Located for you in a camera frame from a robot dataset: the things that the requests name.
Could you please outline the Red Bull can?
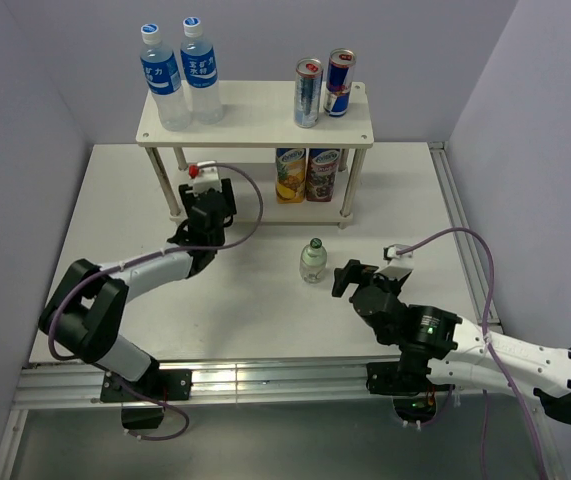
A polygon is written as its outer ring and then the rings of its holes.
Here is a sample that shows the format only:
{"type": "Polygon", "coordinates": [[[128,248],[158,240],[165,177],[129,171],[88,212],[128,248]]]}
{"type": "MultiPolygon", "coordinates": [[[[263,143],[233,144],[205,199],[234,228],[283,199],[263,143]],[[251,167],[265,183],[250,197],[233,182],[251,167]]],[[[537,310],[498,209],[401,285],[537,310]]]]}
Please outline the Red Bull can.
{"type": "Polygon", "coordinates": [[[349,49],[330,52],[326,75],[324,111],[331,117],[343,116],[349,107],[356,55],[349,49]]]}
{"type": "Polygon", "coordinates": [[[294,122],[312,128],[318,122],[323,66],[316,58],[302,58],[296,65],[294,122]]]}

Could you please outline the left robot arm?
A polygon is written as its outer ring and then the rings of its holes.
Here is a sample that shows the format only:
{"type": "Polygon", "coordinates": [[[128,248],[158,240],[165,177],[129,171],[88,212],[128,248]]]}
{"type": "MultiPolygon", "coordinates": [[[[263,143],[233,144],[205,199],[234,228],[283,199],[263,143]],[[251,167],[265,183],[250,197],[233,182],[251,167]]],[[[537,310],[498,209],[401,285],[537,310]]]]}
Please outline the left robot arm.
{"type": "Polygon", "coordinates": [[[163,253],[136,266],[116,266],[113,272],[86,259],[75,261],[38,321],[39,330],[51,334],[73,357],[123,378],[124,388],[137,399],[159,396],[167,384],[159,362],[119,334],[126,304],[198,275],[224,245],[225,229],[237,213],[229,179],[208,188],[183,184],[179,193],[187,202],[187,219],[163,253]]]}

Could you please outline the green cap soda bottle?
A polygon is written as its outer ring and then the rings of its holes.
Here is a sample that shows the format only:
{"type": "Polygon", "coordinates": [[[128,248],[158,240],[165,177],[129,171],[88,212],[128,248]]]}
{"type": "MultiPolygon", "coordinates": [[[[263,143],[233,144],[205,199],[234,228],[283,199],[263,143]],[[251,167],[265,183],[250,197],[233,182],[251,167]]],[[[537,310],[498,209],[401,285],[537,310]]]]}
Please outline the green cap soda bottle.
{"type": "Polygon", "coordinates": [[[312,238],[301,251],[299,273],[310,284],[321,281],[327,265],[328,253],[320,238],[312,238]]]}

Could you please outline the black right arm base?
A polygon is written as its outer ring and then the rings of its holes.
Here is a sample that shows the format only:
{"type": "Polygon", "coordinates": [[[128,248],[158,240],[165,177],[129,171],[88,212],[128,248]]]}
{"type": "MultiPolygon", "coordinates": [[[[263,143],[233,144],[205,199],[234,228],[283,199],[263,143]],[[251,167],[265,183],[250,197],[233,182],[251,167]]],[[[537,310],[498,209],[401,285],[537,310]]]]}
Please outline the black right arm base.
{"type": "Polygon", "coordinates": [[[453,386],[437,386],[425,376],[400,373],[399,365],[399,361],[367,363],[366,389],[371,395],[390,397],[403,426],[434,423],[453,403],[453,386]]]}

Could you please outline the blue label water bottle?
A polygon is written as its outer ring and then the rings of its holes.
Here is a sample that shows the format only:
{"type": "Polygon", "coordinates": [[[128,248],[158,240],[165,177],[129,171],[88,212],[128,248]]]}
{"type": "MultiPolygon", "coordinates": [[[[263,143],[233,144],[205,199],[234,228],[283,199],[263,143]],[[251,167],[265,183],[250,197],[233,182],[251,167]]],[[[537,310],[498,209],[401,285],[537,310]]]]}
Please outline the blue label water bottle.
{"type": "Polygon", "coordinates": [[[183,31],[185,38],[181,42],[180,54],[191,91],[194,117],[201,124],[218,123],[224,116],[224,109],[213,43],[205,36],[198,17],[185,18],[183,31]]]}
{"type": "Polygon", "coordinates": [[[144,24],[141,37],[144,47],[140,61],[161,125],[168,131],[181,131],[191,123],[191,113],[184,96],[175,52],[163,41],[156,24],[144,24]]]}

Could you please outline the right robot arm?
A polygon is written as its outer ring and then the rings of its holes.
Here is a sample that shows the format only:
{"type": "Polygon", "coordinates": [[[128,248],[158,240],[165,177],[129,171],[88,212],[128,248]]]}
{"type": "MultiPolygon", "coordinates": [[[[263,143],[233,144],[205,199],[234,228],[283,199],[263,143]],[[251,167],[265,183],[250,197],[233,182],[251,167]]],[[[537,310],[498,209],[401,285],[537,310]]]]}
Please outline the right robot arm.
{"type": "Polygon", "coordinates": [[[367,366],[370,393],[412,396],[449,386],[522,395],[571,425],[571,347],[544,347],[484,331],[481,325],[434,306],[400,299],[406,277],[358,260],[334,271],[331,294],[355,290],[349,302],[376,341],[395,346],[395,361],[367,366]]]}

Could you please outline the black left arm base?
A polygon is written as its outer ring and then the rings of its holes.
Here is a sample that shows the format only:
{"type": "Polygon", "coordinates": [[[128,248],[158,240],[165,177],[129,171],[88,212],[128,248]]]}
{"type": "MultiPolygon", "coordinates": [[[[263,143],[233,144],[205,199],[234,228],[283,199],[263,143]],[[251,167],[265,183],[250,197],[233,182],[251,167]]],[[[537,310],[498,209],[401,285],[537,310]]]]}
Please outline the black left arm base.
{"type": "Polygon", "coordinates": [[[188,401],[191,387],[190,369],[161,369],[151,378],[134,383],[107,371],[99,400],[121,405],[121,425],[126,435],[140,441],[168,441],[182,436],[190,426],[188,414],[172,401],[188,401]],[[183,420],[181,428],[172,434],[152,435],[151,431],[161,426],[168,413],[183,420]]]}

